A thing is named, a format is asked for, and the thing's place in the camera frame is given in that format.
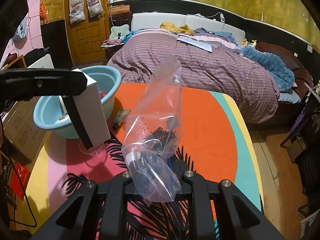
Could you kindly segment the white square gift box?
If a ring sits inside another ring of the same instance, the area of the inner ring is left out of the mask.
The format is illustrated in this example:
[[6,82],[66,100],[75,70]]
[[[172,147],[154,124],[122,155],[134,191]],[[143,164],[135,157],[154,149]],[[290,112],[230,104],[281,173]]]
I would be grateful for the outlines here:
[[[98,146],[111,137],[103,104],[99,96],[98,80],[95,77],[87,75],[80,69],[75,69],[74,72],[84,75],[86,78],[86,89],[80,95],[72,97],[93,146]],[[67,113],[62,97],[59,97],[59,99],[64,113],[59,116],[55,123],[64,125],[67,121],[71,122],[71,119]]]

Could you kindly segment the clear plastic dome lid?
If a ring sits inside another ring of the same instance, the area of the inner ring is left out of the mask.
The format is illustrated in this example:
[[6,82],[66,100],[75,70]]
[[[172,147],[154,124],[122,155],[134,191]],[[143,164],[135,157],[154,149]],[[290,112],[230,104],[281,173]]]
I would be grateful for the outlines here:
[[91,157],[102,157],[106,155],[106,147],[104,143],[87,149],[80,140],[78,146],[81,153],[89,155]]

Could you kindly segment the clear zip bag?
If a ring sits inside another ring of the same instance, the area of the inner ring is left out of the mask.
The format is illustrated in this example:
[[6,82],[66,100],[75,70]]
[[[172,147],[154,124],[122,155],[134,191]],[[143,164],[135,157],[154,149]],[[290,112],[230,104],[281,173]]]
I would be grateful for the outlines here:
[[125,122],[122,154],[137,193],[147,204],[167,203],[181,189],[169,158],[180,140],[182,67],[163,57]]

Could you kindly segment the red rubber bulb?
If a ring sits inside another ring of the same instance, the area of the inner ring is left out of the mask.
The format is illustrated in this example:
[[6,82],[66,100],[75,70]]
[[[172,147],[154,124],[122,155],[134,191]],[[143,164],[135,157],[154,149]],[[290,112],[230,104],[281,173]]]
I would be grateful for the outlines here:
[[100,92],[100,93],[99,93],[99,96],[100,96],[101,99],[102,99],[103,97],[105,97],[106,95],[107,95],[106,92]]

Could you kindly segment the white folding board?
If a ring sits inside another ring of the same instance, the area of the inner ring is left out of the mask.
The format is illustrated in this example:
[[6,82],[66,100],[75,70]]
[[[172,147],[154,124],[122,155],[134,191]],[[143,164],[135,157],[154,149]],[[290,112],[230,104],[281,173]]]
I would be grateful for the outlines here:
[[40,58],[33,64],[31,64],[28,68],[46,68],[46,69],[54,69],[53,62],[51,56],[49,54]]

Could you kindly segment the blue tote bag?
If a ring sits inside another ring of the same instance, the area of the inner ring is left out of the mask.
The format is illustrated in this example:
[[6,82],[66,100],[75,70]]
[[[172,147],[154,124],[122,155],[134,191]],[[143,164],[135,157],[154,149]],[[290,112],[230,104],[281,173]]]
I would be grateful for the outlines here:
[[20,40],[23,40],[27,37],[28,31],[29,31],[28,27],[30,22],[31,22],[31,18],[29,16],[25,16],[25,18],[22,20],[22,22],[16,29],[15,34],[12,38],[14,42],[20,42]]

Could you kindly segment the wooden door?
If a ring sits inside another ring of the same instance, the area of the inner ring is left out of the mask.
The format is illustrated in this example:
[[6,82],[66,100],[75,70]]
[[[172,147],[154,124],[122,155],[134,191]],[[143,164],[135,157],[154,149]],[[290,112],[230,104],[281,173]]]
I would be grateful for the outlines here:
[[87,5],[84,5],[84,21],[70,24],[69,0],[64,0],[65,25],[68,46],[74,66],[106,60],[106,54],[101,48],[109,37],[110,24],[106,11],[91,18]]

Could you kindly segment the left hanging organizer bag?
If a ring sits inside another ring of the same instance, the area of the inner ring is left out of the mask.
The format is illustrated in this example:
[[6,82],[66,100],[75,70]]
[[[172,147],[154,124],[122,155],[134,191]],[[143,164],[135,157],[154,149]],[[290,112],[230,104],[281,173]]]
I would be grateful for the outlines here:
[[69,0],[69,21],[75,24],[86,19],[84,13],[84,0]]

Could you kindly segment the hanging organizer bag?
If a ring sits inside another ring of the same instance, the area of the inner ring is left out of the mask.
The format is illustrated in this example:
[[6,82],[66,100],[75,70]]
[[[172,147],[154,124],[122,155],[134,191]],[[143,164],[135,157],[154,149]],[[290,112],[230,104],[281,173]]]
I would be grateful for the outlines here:
[[90,18],[93,18],[103,12],[101,0],[86,0]]
[[69,0],[69,21],[75,24],[86,19],[84,13],[84,0]]

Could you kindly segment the right hanging organizer bag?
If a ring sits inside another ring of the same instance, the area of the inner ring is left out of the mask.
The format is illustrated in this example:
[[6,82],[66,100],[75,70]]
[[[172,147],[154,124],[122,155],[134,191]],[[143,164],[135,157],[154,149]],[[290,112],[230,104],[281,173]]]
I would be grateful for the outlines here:
[[101,0],[86,0],[90,18],[93,18],[103,12]]

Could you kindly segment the white bed headboard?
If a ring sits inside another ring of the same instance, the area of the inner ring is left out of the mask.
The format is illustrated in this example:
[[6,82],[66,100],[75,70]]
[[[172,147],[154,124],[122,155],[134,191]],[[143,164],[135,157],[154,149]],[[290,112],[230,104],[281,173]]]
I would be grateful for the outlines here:
[[187,24],[191,29],[204,28],[208,31],[224,31],[232,33],[239,44],[246,38],[246,33],[236,27],[217,20],[195,15],[182,15],[162,12],[143,12],[132,15],[131,30],[159,28],[162,22],[171,22],[176,27]]

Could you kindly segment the white paper on bed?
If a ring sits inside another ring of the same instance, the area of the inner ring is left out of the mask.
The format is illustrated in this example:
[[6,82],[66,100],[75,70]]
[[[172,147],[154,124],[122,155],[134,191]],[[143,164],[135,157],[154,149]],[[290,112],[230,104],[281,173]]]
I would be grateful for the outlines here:
[[213,52],[211,44],[207,44],[207,43],[204,43],[204,42],[196,41],[196,40],[193,40],[191,38],[186,38],[186,37],[178,37],[178,38],[176,38],[176,40],[179,41],[179,42],[183,42],[183,43],[192,45],[194,47],[200,48],[200,49],[205,50],[205,51],[207,51],[209,53]]

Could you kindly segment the yellow cloth on bed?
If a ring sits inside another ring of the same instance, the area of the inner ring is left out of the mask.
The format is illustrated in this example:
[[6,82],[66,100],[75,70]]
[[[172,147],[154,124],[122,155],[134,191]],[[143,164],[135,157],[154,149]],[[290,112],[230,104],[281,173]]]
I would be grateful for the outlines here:
[[161,29],[171,31],[173,33],[193,34],[194,31],[187,24],[182,26],[176,26],[172,22],[162,22],[160,25]]

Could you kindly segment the blue fleece blanket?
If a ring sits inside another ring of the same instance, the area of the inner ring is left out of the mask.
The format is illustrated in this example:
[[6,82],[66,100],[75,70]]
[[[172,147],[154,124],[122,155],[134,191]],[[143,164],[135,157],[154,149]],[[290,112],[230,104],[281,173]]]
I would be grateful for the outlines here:
[[264,67],[274,78],[281,93],[288,92],[293,87],[295,83],[294,73],[287,68],[284,61],[278,55],[258,51],[252,46],[242,47],[241,53]]

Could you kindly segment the brown sofa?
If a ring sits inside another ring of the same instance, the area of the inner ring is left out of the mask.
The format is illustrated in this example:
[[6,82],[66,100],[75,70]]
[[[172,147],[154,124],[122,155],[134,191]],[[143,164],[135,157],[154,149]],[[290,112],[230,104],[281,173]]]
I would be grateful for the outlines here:
[[295,87],[293,90],[302,99],[309,91],[304,83],[307,83],[309,87],[312,87],[313,78],[308,70],[304,68],[299,59],[297,59],[289,50],[275,44],[258,42],[255,48],[261,52],[275,54],[282,59],[287,68],[293,71],[295,83],[297,85],[297,87]]

